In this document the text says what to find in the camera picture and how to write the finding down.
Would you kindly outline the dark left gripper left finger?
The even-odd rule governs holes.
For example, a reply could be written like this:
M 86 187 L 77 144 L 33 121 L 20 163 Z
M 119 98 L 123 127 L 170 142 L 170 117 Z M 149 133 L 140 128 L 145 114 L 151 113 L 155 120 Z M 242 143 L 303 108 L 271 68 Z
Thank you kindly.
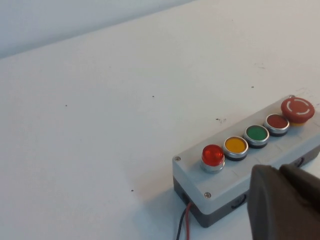
M 247 212 L 254 240 L 318 240 L 320 213 L 268 165 L 252 168 Z

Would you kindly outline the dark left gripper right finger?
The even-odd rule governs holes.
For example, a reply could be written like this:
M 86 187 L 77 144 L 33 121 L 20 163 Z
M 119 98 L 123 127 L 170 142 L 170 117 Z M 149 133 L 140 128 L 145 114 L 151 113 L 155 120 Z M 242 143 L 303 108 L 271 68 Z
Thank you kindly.
M 320 179 L 291 164 L 279 168 L 280 173 L 311 207 L 320 212 Z

